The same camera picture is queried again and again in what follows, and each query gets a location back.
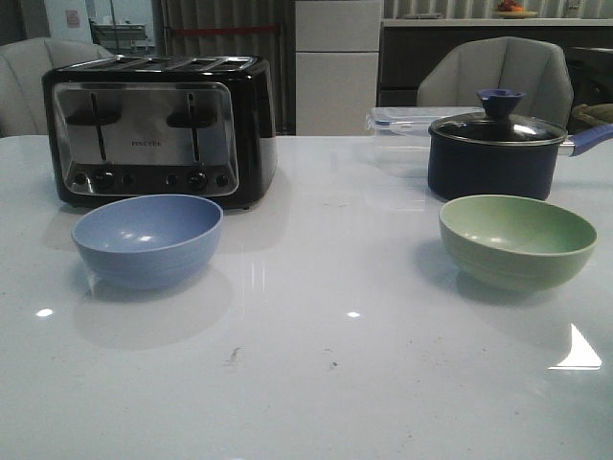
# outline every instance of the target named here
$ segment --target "container lid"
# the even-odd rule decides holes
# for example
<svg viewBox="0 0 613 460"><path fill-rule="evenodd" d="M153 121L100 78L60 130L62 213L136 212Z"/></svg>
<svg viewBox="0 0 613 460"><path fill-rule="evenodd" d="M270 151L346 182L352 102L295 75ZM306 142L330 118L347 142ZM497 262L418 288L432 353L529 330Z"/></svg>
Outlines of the container lid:
<svg viewBox="0 0 613 460"><path fill-rule="evenodd" d="M508 147L557 144L566 138L567 131L563 126L511 114L525 93L490 89L477 94L485 113L445 117L433 122L430 131L449 139Z"/></svg>
<svg viewBox="0 0 613 460"><path fill-rule="evenodd" d="M432 122L469 112L484 112L481 107L374 107L366 117L366 129L403 131L404 127L427 129Z"/></svg>

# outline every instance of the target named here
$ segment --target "four-slice toaster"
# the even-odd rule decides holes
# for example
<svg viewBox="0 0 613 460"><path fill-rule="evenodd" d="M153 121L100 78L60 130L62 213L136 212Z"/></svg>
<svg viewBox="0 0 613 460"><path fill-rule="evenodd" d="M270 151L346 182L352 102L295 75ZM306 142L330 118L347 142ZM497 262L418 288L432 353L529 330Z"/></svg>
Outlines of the four-slice toaster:
<svg viewBox="0 0 613 460"><path fill-rule="evenodd" d="M43 78L59 197L98 206L190 194L247 208L277 166L268 62L261 57L124 57Z"/></svg>

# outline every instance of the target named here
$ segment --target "green bowl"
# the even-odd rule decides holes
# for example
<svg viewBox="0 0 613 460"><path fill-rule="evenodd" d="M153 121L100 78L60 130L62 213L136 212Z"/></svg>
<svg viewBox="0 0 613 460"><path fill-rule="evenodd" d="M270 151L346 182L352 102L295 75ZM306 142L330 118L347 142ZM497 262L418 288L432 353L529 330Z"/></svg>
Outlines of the green bowl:
<svg viewBox="0 0 613 460"><path fill-rule="evenodd" d="M460 269L508 290L553 288L577 275L594 251L596 229L538 199L472 195L439 214L443 244Z"/></svg>

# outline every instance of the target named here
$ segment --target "gray chair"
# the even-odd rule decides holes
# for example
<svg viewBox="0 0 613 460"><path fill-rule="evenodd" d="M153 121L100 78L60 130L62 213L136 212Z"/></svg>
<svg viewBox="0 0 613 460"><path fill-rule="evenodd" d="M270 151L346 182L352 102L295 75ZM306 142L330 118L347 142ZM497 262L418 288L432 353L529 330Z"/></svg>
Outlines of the gray chair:
<svg viewBox="0 0 613 460"><path fill-rule="evenodd" d="M514 113L566 126L573 87L562 49L503 36L464 43L449 52L418 90L420 106L481 106L478 89L525 91Z"/></svg>
<svg viewBox="0 0 613 460"><path fill-rule="evenodd" d="M0 136L47 134L41 83L45 72L110 56L93 43L48 37L0 46Z"/></svg>

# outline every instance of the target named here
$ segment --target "saucepan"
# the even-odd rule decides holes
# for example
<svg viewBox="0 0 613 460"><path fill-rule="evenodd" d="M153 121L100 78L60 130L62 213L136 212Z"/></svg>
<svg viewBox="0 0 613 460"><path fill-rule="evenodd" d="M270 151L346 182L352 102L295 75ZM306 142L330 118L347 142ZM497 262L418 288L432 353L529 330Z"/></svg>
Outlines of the saucepan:
<svg viewBox="0 0 613 460"><path fill-rule="evenodd" d="M428 128L428 186L443 198L495 194L544 200L559 155L577 156L613 137L613 125L569 136L563 126L512 114L526 93L484 89L477 95L485 113L441 118Z"/></svg>

